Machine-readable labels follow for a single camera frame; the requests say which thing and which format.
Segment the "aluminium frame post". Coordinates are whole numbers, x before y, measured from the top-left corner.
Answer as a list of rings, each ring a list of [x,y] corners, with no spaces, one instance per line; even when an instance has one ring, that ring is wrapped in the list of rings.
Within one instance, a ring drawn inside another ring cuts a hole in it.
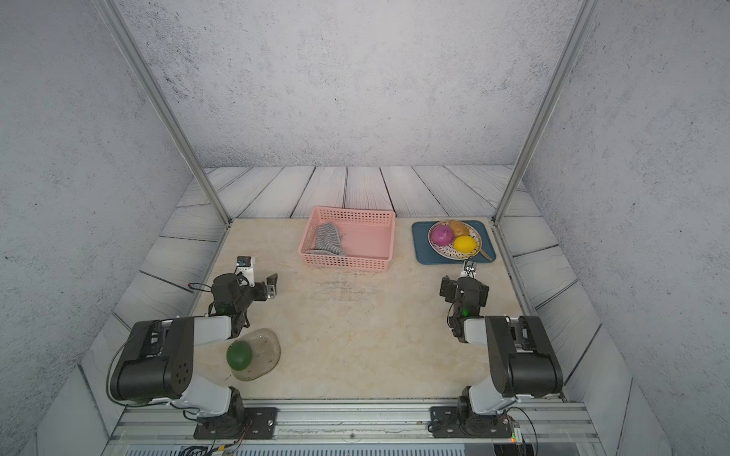
[[[155,112],[191,171],[195,181],[199,184],[203,195],[205,195],[209,203],[213,206],[224,226],[228,228],[232,224],[233,218],[225,209],[218,192],[215,190],[213,184],[211,184],[211,180],[207,177],[198,156],[194,152],[191,142],[186,137],[186,134],[184,134],[182,126],[172,111],[170,104],[167,102],[160,85],[150,70],[148,63],[144,60],[144,56],[129,31],[123,15],[112,0],[95,0],[93,4],[108,27],[123,57],[125,57],[127,64],[129,64],[132,72],[142,85],[148,100],[150,100]]]
[[[523,180],[539,141],[549,124],[549,118],[558,103],[561,91],[568,81],[568,76],[570,76],[583,41],[589,33],[590,24],[595,17],[598,5],[599,1],[597,0],[585,0],[581,4],[571,32],[568,35],[568,41],[558,59],[545,96],[513,165],[513,172],[511,172],[506,189],[492,218],[494,225],[499,225],[501,220],[507,215],[517,188]]]

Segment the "left aluminium frame post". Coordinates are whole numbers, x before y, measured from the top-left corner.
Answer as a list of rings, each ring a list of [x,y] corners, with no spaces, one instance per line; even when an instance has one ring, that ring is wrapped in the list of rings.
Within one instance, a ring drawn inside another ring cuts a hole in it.
[[[160,85],[150,70],[148,63],[144,60],[144,56],[129,31],[123,15],[112,0],[95,0],[93,4],[108,27],[123,57],[125,57],[127,64],[129,64],[132,72],[142,85],[148,100],[150,100],[155,112],[191,171],[195,181],[199,184],[203,195],[205,195],[209,203],[213,206],[224,226],[228,228],[232,224],[233,218],[225,209],[218,192],[215,190],[213,184],[211,184],[211,180],[207,177],[198,156],[194,152],[191,142],[186,137],[186,134],[184,134],[182,126],[172,111],[170,104],[167,102]]]

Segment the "teal tray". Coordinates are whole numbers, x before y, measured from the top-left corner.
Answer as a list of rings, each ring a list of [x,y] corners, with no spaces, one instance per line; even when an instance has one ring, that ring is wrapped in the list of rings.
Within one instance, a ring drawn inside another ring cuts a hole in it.
[[[498,258],[492,240],[490,239],[490,231],[487,229],[483,222],[478,220],[466,220],[465,224],[471,226],[473,230],[481,237],[482,250],[489,256],[485,258],[481,253],[473,259],[477,263],[492,263]],[[463,258],[446,258],[437,253],[431,244],[429,243],[429,231],[435,222],[415,222],[412,225],[412,234],[414,239],[414,252],[416,252],[416,259],[419,263],[424,265],[437,265],[437,264],[457,264],[463,261]]]

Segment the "right aluminium frame post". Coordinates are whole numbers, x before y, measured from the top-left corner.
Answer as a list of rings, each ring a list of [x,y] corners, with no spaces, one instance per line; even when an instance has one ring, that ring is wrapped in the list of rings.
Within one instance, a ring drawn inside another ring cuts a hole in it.
[[[545,96],[513,165],[513,172],[511,172],[506,189],[492,218],[494,225],[499,225],[501,220],[507,215],[517,188],[523,180],[539,141],[549,124],[549,118],[558,103],[561,91],[568,81],[568,76],[570,76],[583,41],[589,33],[590,24],[595,17],[598,5],[599,1],[597,0],[585,0],[581,4],[571,32],[568,35],[568,41],[558,59]]]

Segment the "grey striped dishcloth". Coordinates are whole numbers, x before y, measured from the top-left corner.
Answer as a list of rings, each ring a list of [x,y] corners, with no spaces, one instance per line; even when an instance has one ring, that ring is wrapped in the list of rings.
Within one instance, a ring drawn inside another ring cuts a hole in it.
[[[338,228],[332,222],[327,222],[317,228],[315,245],[308,251],[308,254],[324,256],[346,255],[341,244],[340,231],[338,231]]]

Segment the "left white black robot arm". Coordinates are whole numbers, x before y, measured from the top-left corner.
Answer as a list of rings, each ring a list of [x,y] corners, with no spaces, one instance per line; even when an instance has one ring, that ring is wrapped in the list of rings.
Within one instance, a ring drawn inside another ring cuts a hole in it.
[[[252,331],[248,310],[277,296],[278,276],[256,281],[254,258],[240,256],[233,272],[190,289],[212,301],[200,317],[136,323],[106,376],[109,399],[127,408],[167,404],[195,422],[197,440],[269,440],[277,408],[247,408],[241,393],[205,378],[194,368],[197,347],[228,342],[225,362],[235,378],[258,379],[281,359],[281,345],[269,329]]]

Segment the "orange brown fruit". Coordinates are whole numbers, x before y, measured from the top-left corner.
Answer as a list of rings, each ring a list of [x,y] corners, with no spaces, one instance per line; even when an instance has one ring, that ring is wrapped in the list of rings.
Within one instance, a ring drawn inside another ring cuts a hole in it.
[[[450,220],[448,226],[451,228],[455,239],[471,235],[470,228],[460,220]]]

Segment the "patterned round plate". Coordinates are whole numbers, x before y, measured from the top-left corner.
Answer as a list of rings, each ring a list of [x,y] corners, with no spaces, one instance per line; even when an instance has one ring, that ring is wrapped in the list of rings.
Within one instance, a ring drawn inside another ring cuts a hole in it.
[[[436,222],[435,224],[437,224],[437,223],[448,224],[449,220],[441,220],[441,222]],[[473,228],[471,228],[471,226],[469,226],[469,225],[467,225],[467,226],[470,228],[471,237],[475,238],[479,242],[479,250],[482,249],[481,237],[475,232],[475,230],[473,230]],[[435,251],[437,251],[437,253],[441,254],[441,256],[446,257],[446,258],[452,258],[453,260],[456,260],[457,258],[463,258],[463,260],[467,260],[468,258],[476,257],[477,254],[479,253],[479,251],[475,252],[473,256],[467,256],[464,254],[460,254],[460,253],[456,252],[456,250],[454,250],[454,247],[452,247],[452,244],[449,246],[445,246],[445,247],[437,247],[437,246],[431,244],[431,247],[433,247],[433,249],[435,249]]]

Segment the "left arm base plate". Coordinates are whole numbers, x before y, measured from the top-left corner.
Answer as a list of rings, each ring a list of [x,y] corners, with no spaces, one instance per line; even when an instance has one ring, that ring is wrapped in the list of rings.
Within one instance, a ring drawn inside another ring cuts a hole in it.
[[[234,408],[217,417],[200,418],[195,440],[271,440],[278,408]]]

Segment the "green ball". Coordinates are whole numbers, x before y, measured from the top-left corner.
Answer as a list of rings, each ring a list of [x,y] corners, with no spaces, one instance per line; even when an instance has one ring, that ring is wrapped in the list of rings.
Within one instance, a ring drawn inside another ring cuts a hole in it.
[[[228,346],[225,358],[233,372],[245,371],[253,361],[253,349],[248,342],[236,340]]]

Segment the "pink plastic basket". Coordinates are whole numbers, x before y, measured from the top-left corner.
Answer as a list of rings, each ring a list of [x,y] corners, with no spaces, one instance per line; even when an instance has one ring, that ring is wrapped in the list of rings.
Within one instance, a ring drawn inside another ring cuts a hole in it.
[[[333,226],[342,255],[317,247],[317,232]],[[298,253],[310,266],[384,272],[394,256],[395,212],[316,206]]]

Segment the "purple round fruit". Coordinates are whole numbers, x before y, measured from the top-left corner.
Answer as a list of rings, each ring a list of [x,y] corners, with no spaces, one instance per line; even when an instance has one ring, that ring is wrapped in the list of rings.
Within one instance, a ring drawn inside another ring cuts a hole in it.
[[[449,224],[437,223],[431,228],[429,239],[437,247],[449,246],[454,241],[454,231]]]

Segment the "yellow lemon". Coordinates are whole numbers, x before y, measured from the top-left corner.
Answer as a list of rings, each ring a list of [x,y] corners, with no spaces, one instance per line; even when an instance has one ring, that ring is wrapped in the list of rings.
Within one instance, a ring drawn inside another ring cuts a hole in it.
[[[475,252],[479,251],[479,242],[474,237],[464,235],[456,237],[452,247],[460,254],[473,256]]]

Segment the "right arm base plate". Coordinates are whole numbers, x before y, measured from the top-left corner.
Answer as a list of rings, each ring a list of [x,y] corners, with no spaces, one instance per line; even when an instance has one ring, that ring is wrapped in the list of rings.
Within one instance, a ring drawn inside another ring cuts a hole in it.
[[[427,430],[436,439],[513,439],[508,418],[478,415],[458,407],[431,407]]]

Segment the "translucent glass bowl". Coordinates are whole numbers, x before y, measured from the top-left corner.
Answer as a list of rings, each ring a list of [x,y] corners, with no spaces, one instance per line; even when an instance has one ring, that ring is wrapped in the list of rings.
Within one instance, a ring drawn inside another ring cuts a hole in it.
[[[241,381],[253,381],[269,374],[277,367],[281,359],[281,344],[279,338],[270,329],[260,329],[248,332],[236,340],[248,342],[253,349],[253,361],[248,369],[233,372],[233,376]]]

